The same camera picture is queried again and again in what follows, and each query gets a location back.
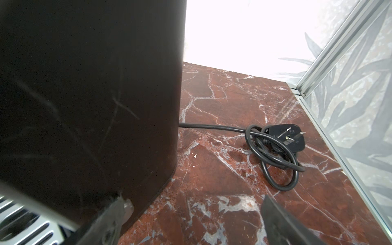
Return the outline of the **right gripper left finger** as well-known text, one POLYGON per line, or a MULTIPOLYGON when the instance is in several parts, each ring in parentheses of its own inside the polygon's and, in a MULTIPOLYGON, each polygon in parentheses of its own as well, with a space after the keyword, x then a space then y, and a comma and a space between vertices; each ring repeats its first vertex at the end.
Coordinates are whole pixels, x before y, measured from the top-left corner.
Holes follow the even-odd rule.
POLYGON ((134 212, 131 200, 118 196, 111 199, 94 219, 72 233, 64 245, 116 245, 122 226, 134 212))

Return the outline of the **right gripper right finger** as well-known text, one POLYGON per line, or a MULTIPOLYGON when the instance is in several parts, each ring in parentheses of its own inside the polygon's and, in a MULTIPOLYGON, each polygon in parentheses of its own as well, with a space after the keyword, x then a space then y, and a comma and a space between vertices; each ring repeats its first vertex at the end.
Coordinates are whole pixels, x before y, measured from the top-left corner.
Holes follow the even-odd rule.
POLYGON ((325 244, 270 196, 264 198, 261 206, 261 216, 270 245, 325 244))

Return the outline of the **black coffee machine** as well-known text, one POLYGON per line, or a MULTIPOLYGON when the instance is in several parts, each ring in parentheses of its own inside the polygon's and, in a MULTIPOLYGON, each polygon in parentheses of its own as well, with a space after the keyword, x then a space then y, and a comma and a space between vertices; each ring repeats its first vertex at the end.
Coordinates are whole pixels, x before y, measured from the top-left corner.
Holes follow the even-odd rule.
POLYGON ((186 1, 1 1, 1 243, 59 245, 177 167, 186 1))

